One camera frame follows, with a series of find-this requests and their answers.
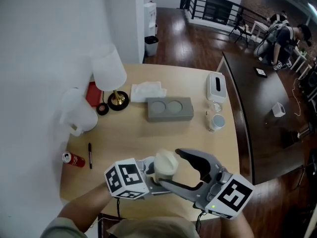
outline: railing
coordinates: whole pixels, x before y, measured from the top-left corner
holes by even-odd
[[[187,0],[185,9],[190,12],[192,19],[199,18],[231,27],[236,26],[237,14],[240,14],[249,26],[249,31],[255,21],[267,25],[262,15],[228,0]]]

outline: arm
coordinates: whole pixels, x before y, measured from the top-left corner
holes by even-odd
[[[83,233],[88,230],[98,214],[109,204],[112,196],[106,183],[70,201],[64,206],[58,217],[71,219]]]
[[[252,229],[243,213],[233,220],[221,218],[221,238],[254,238]]]
[[[279,55],[279,50],[281,49],[281,45],[279,45],[277,42],[275,43],[274,46],[274,54],[273,54],[273,65],[277,64],[278,60],[278,55]]]

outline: white cup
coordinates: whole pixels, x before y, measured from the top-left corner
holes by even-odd
[[[61,99],[62,111],[59,123],[66,125],[69,132],[78,137],[81,133],[93,129],[98,122],[96,111],[77,88],[66,91]]]
[[[224,117],[220,114],[209,114],[206,112],[207,120],[208,120],[208,131],[211,133],[216,132],[217,130],[222,129],[225,126]]]
[[[158,150],[154,160],[155,181],[159,179],[172,180],[178,168],[178,161],[173,152]]]

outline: black and white marker cube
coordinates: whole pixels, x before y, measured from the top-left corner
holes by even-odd
[[[105,171],[105,179],[114,197],[137,199],[149,193],[133,158],[115,162]]]
[[[223,218],[234,219],[249,202],[254,189],[254,186],[242,175],[234,174],[206,206],[205,211]]]

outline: white lamp shade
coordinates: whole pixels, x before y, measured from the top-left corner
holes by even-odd
[[[120,56],[114,44],[90,53],[96,86],[102,91],[113,91],[127,80]]]

